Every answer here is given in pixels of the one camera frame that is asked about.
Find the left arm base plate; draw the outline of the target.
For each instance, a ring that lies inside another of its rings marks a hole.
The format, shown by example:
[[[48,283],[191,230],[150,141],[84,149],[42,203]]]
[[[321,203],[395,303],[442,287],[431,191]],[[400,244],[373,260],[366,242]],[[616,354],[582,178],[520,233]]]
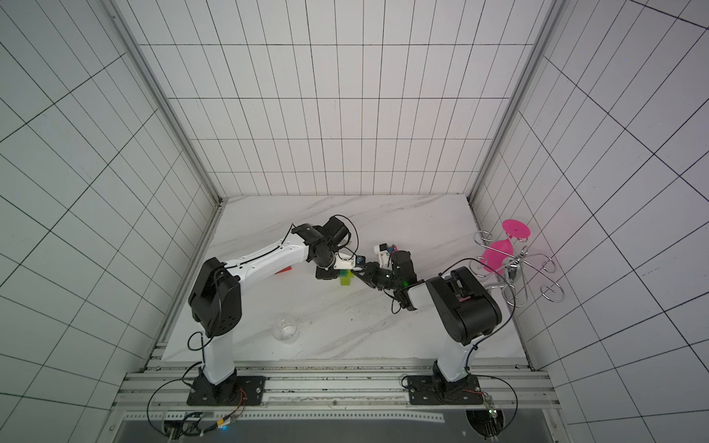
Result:
[[[267,378],[232,374],[220,384],[212,384],[200,374],[192,382],[186,404],[189,406],[226,407],[258,406],[262,402]]]

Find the clear glass cup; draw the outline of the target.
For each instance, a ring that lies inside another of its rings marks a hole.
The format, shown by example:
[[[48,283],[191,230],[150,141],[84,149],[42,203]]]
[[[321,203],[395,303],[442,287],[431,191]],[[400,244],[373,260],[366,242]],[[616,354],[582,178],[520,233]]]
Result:
[[[271,327],[271,335],[279,343],[291,345],[295,343],[299,337],[301,328],[299,322],[294,316],[282,315],[278,317]]]

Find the pink wine glass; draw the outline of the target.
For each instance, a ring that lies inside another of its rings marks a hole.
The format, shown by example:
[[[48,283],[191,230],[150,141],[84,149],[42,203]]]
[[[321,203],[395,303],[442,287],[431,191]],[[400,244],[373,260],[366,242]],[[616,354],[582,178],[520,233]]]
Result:
[[[530,228],[521,221],[509,219],[501,223],[505,234],[511,239],[526,241],[531,236]]]
[[[514,257],[514,249],[511,240],[505,239],[497,241],[486,248],[480,261],[485,272],[494,273],[503,267],[503,263],[508,258]]]

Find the lime lego brick front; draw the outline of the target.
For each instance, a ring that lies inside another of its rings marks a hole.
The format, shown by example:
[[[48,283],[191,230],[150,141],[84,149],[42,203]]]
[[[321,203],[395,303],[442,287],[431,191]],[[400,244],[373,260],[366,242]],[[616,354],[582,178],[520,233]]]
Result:
[[[341,286],[349,286],[353,277],[352,271],[350,269],[341,269],[339,271],[339,278]]]

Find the chrome glass holder stand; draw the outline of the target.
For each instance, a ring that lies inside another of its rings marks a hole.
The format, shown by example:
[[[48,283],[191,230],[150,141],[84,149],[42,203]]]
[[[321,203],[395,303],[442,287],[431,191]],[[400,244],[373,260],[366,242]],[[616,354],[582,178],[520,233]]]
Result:
[[[530,253],[527,245],[529,238],[526,241],[520,241],[509,238],[507,234],[505,235],[506,237],[500,240],[511,240],[514,257],[505,260],[503,267],[494,273],[485,272],[482,269],[480,258],[483,254],[474,260],[465,258],[465,261],[472,261],[477,264],[475,268],[472,268],[474,276],[480,280],[494,277],[495,282],[484,284],[485,288],[500,288],[503,299],[509,306],[524,308],[529,301],[527,290],[531,280],[527,280],[525,275],[525,270],[529,268],[534,272],[534,277],[541,276],[547,280],[545,284],[541,284],[539,287],[539,295],[549,302],[561,303],[566,298],[566,293],[563,287],[551,277],[552,274],[557,272],[556,262],[544,253]],[[491,244],[500,240],[496,240],[493,234],[488,231],[477,231],[474,234],[476,244],[485,250]]]

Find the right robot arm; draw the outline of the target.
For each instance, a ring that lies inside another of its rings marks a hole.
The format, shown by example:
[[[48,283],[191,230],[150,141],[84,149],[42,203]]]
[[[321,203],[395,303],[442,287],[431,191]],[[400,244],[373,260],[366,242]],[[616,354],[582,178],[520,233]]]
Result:
[[[502,323],[500,305],[466,267],[420,280],[411,253],[396,250],[384,265],[355,258],[353,274],[367,286],[385,293],[399,308],[435,308],[449,335],[432,369],[433,379],[442,391],[463,385],[468,378],[467,360],[478,348],[476,339],[491,336]]]

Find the pink wine glass lower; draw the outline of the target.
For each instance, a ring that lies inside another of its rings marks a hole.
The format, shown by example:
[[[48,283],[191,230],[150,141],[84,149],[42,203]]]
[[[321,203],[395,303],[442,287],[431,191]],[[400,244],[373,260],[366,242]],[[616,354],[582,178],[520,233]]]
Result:
[[[486,248],[480,261],[485,272],[494,273],[503,267],[503,263],[508,258],[514,257],[514,249],[511,240],[505,239],[497,241]]]

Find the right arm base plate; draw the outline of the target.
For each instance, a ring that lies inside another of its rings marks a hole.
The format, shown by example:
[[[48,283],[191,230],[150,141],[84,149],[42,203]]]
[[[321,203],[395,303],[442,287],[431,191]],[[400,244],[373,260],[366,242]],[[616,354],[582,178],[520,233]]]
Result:
[[[405,376],[401,384],[412,405],[482,405],[484,403],[484,394],[478,379],[473,376],[454,382],[437,375]]]

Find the pink wine glass upper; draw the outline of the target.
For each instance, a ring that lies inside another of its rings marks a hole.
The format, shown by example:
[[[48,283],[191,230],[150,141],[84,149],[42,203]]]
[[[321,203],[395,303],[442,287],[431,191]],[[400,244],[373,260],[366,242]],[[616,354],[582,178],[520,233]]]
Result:
[[[501,223],[505,234],[511,239],[526,241],[531,236],[530,228],[521,221],[509,219]]]

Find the aluminium mounting rail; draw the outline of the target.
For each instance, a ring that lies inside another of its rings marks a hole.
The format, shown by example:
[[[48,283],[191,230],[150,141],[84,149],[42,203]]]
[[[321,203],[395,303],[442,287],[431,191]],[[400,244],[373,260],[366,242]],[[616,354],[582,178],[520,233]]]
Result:
[[[447,410],[504,411],[507,417],[524,410],[561,406],[549,376],[525,365],[491,361],[476,367],[484,394],[482,405],[418,406],[409,403],[401,384],[405,376],[430,375],[424,365],[243,365],[238,376],[267,378],[258,406],[206,407],[186,404],[196,370],[183,367],[151,368],[126,376],[114,409],[123,418],[149,419],[153,424],[176,422],[189,413],[203,421],[229,413],[246,419],[391,418],[441,421]]]

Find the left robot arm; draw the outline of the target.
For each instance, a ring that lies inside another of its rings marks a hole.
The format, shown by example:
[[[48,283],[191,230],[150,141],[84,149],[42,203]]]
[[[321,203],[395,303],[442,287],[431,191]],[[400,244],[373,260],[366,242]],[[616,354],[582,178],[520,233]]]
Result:
[[[359,271],[365,260],[354,252],[341,253],[350,238],[347,226],[332,216],[325,225],[293,225],[282,240],[242,258],[209,258],[202,264],[188,304],[206,336],[201,374],[210,385],[219,386],[236,374],[232,331],[242,319],[242,295],[302,262],[315,264],[326,279],[338,278],[341,271]]]

